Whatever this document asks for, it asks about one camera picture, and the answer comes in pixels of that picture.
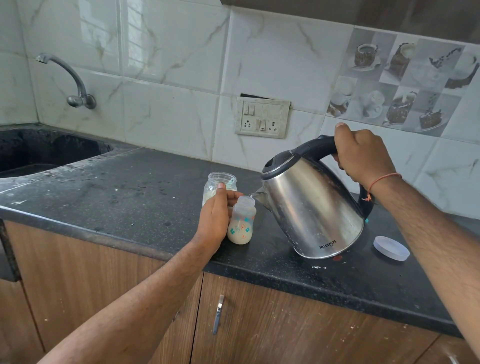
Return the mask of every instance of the white switch plate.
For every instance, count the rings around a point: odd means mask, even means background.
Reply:
[[[235,133],[284,139],[289,111],[290,101],[238,97]]]

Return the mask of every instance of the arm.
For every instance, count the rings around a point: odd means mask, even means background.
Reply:
[[[336,160],[363,186],[395,172],[380,137],[368,130],[335,130]],[[480,358],[480,242],[397,176],[372,193],[392,214],[415,257],[472,350]]]
[[[39,363],[147,363],[225,237],[227,205],[234,205],[240,195],[222,184],[205,203],[197,233],[182,250],[88,319]]]

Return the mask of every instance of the sink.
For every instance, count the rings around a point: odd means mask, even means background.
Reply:
[[[42,127],[0,130],[0,178],[20,177],[111,151],[111,145]]]

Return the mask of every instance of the person's right arm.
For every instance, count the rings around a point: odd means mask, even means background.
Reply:
[[[369,130],[352,132],[339,123],[335,144],[339,166],[365,188],[395,172],[382,139]],[[396,220],[458,329],[480,358],[480,241],[398,176],[379,180],[371,192]]]

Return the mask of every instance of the hand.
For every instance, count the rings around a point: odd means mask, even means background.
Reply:
[[[352,132],[348,125],[339,122],[335,126],[335,145],[338,155],[333,158],[338,166],[365,188],[377,178],[395,173],[382,138],[370,130]]]
[[[228,209],[228,206],[235,205],[242,195],[240,192],[227,190],[224,183],[219,183],[215,196],[209,198],[202,207],[195,237],[211,245],[215,249],[213,252],[217,251],[227,234],[232,216],[232,209]]]

